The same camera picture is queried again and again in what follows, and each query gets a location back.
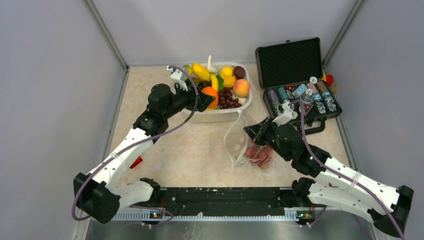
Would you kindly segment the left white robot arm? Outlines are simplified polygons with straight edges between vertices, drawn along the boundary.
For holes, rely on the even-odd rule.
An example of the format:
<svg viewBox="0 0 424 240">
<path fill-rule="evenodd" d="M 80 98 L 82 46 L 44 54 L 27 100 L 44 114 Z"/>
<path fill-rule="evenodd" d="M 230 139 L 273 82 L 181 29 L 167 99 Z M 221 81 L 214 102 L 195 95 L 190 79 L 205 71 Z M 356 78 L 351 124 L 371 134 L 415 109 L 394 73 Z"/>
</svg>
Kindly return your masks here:
<svg viewBox="0 0 424 240">
<path fill-rule="evenodd" d="M 148 95 L 146 110 L 137 118 L 124 140 L 108 157 L 89 173 L 79 173 L 73 180 L 74 200 L 71 214 L 77 217 L 80 209 L 89 218 L 105 224 L 116 213 L 134 204 L 144 202 L 154 207 L 160 202 L 160 193 L 148 180 L 139 180 L 122 187 L 118 186 L 124 173 L 148 148 L 162 136 L 173 132 L 168 129 L 168 120 L 186 108 L 192 111 L 174 130 L 182 127 L 195 112 L 205 111 L 217 97 L 203 93 L 197 86 L 185 90 L 177 83 L 175 92 L 167 84 L 157 84 Z"/>
</svg>

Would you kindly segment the white plastic fruit basket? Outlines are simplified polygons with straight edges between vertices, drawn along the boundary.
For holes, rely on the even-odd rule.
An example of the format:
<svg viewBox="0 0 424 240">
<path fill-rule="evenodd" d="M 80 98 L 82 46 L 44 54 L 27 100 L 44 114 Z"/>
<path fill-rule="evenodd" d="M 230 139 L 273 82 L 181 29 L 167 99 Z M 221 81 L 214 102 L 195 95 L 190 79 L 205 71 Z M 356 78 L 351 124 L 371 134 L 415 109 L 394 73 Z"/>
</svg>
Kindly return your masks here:
<svg viewBox="0 0 424 240">
<path fill-rule="evenodd" d="M 252 81 L 249 76 L 249 72 L 245 65 L 233 62 L 233 61 L 218 61 L 212 62 L 211 66 L 218 70 L 218 73 L 221 71 L 223 67 L 236 67 L 241 66 L 246 71 L 245 79 L 252 85 Z M 246 100 L 242 101 L 242 106 L 237 108 L 229 108 L 229 109 L 214 109 L 214 110 L 205 110 L 203 112 L 196 111 L 195 114 L 190 119 L 190 122 L 193 123 L 216 123 L 216 122 L 231 122 L 236 121 L 239 117 L 238 110 L 245 110 L 250 103 L 252 102 L 252 86 L 248 92 L 248 96 L 245 97 Z"/>
</svg>

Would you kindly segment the dark purple passion fruit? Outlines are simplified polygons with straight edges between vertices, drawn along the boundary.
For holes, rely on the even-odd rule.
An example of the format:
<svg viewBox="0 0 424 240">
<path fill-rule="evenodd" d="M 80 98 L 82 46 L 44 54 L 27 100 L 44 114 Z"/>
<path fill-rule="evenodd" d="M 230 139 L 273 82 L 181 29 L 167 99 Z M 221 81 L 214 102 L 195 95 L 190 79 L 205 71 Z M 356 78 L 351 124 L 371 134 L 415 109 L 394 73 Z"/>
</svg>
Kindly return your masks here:
<svg viewBox="0 0 424 240">
<path fill-rule="evenodd" d="M 239 79 L 244 79 L 246 76 L 246 71 L 242 66 L 235 66 L 233 68 L 233 76 L 239 80 Z"/>
</svg>

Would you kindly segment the purple grape bunch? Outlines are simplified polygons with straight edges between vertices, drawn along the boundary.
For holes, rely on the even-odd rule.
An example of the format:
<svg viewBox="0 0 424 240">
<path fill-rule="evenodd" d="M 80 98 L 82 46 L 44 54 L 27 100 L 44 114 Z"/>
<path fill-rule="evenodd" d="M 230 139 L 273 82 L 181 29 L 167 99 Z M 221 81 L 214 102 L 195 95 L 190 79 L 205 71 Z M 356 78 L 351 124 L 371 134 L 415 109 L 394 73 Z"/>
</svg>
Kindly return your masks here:
<svg viewBox="0 0 424 240">
<path fill-rule="evenodd" d="M 233 94 L 230 88 L 223 88 L 218 92 L 218 108 L 220 110 L 240 108 L 242 102 Z"/>
</svg>

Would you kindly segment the white peeled banana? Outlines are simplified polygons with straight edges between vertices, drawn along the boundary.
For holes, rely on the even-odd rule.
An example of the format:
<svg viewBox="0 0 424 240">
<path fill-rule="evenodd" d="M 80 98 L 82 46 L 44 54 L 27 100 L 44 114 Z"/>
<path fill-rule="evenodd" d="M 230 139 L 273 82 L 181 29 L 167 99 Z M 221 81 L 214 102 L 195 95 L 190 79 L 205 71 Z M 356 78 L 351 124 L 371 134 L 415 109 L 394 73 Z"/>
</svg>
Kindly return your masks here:
<svg viewBox="0 0 424 240">
<path fill-rule="evenodd" d="M 213 65 L 212 65 L 212 56 L 211 55 L 208 56 L 206 69 L 210 74 L 216 75 L 218 73 L 217 69 L 215 67 L 213 67 Z"/>
</svg>

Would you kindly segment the yellow wrinkled fruit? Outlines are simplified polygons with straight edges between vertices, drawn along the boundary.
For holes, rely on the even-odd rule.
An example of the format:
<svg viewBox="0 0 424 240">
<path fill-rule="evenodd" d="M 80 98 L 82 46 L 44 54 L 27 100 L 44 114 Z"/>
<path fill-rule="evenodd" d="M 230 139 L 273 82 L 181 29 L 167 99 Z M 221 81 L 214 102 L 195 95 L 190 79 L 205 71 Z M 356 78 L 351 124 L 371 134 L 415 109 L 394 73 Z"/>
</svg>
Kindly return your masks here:
<svg viewBox="0 0 424 240">
<path fill-rule="evenodd" d="M 230 89 L 230 88 L 232 88 L 235 85 L 236 81 L 237 81 L 237 79 L 236 79 L 235 76 L 227 75 L 227 76 L 225 76 L 223 78 L 223 86 L 225 88 L 229 88 Z"/>
</svg>

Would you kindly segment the red blue block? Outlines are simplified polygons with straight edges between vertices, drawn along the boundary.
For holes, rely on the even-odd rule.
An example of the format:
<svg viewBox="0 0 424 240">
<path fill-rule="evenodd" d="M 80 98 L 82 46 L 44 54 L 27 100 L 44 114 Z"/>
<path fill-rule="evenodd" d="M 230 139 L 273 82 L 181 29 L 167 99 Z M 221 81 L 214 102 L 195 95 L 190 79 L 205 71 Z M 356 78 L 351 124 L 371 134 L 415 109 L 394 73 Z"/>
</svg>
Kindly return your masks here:
<svg viewBox="0 0 424 240">
<path fill-rule="evenodd" d="M 131 164 L 131 166 L 129 167 L 130 169 L 134 169 L 137 165 L 139 165 L 141 162 L 143 161 L 143 159 L 138 156 L 136 158 L 136 160 Z"/>
</svg>

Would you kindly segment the black poker chip case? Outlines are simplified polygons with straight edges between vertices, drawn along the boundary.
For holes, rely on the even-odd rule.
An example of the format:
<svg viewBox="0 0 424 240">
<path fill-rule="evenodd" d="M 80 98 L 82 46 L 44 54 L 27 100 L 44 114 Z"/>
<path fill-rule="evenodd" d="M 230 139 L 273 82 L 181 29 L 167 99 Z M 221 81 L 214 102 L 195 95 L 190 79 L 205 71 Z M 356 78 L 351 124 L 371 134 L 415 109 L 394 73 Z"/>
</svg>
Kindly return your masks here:
<svg viewBox="0 0 424 240">
<path fill-rule="evenodd" d="M 320 133 L 326 120 L 336 118 L 342 108 L 331 87 L 322 81 L 321 42 L 318 37 L 260 46 L 255 50 L 262 99 L 271 118 L 282 115 L 282 104 L 300 100 L 304 103 L 306 134 Z"/>
</svg>

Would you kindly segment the orange persimmon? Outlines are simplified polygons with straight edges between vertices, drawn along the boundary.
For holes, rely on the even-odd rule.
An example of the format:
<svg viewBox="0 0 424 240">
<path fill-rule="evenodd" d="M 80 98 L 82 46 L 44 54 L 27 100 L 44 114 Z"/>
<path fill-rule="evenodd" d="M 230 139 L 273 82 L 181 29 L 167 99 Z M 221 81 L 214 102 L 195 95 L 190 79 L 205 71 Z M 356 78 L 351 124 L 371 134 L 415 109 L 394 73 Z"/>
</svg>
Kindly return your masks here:
<svg viewBox="0 0 424 240">
<path fill-rule="evenodd" d="M 214 97 L 214 100 L 212 103 L 209 104 L 209 106 L 207 107 L 207 109 L 215 109 L 215 107 L 218 105 L 219 103 L 219 96 L 218 96 L 218 92 L 211 86 L 207 86 L 204 87 L 201 92 L 205 95 Z"/>
</svg>

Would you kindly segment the clear zip top bag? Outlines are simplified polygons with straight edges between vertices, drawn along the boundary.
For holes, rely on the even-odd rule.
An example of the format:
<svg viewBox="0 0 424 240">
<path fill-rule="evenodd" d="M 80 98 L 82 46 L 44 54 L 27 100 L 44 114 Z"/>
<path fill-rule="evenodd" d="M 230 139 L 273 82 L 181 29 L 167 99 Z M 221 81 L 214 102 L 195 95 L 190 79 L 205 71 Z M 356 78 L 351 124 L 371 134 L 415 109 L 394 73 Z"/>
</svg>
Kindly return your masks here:
<svg viewBox="0 0 424 240">
<path fill-rule="evenodd" d="M 243 127 L 246 127 L 252 123 L 252 120 L 248 117 L 245 117 L 241 110 L 238 110 L 238 113 L 239 115 L 237 120 L 228 129 L 223 138 L 224 149 L 229 156 L 232 168 L 234 170 L 241 168 L 243 165 L 250 164 L 244 157 L 244 153 L 248 147 L 257 145 L 253 143 L 253 141 L 243 130 Z M 251 164 L 250 166 L 256 171 L 268 171 L 271 168 L 271 162 L 269 167 L 265 170 L 261 170 L 255 166 L 252 166 Z"/>
</svg>

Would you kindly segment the peach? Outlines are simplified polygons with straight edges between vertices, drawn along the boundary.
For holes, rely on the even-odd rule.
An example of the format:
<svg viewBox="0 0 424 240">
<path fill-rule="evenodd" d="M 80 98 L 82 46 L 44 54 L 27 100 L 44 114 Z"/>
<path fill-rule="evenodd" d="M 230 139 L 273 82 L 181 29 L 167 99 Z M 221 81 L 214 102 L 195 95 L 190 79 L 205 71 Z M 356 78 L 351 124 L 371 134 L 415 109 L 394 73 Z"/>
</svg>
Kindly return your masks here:
<svg viewBox="0 0 424 240">
<path fill-rule="evenodd" d="M 233 93 L 241 98 L 247 97 L 249 95 L 251 84 L 246 79 L 238 79 L 232 87 Z"/>
</svg>

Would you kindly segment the green yellow mango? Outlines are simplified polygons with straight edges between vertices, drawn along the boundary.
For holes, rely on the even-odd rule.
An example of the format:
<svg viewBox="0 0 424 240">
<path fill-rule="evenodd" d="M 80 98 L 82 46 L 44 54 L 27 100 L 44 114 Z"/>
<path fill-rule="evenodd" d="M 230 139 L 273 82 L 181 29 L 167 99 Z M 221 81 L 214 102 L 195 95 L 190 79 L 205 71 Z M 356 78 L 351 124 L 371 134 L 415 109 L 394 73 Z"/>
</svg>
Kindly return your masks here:
<svg viewBox="0 0 424 240">
<path fill-rule="evenodd" d="M 183 65 L 183 68 L 186 70 L 189 76 L 191 76 L 194 73 L 193 68 L 188 64 Z"/>
</svg>

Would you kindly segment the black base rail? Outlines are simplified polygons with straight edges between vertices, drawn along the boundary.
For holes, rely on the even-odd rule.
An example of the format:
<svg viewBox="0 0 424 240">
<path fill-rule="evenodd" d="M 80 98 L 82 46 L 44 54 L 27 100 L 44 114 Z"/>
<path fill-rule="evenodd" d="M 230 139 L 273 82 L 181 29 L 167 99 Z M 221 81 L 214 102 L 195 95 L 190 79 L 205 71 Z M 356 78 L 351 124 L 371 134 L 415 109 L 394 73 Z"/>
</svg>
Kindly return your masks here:
<svg viewBox="0 0 424 240">
<path fill-rule="evenodd" d="M 315 204 L 296 199 L 288 187 L 168 187 L 136 206 L 150 209 L 148 220 L 294 221 L 311 223 Z"/>
</svg>

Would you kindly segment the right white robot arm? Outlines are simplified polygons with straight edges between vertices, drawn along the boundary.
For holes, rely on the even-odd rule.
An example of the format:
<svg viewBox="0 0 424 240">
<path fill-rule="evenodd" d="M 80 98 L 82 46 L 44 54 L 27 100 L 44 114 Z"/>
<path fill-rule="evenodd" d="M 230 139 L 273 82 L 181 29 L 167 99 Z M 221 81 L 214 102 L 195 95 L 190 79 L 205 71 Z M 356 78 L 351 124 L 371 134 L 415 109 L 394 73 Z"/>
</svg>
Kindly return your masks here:
<svg viewBox="0 0 424 240">
<path fill-rule="evenodd" d="M 243 130 L 255 144 L 270 147 L 304 175 L 293 188 L 297 205 L 312 203 L 337 208 L 363 218 L 386 235 L 406 238 L 414 195 L 410 187 L 383 184 L 309 144 L 303 123 L 295 129 L 288 123 L 278 125 L 267 117 Z"/>
</svg>

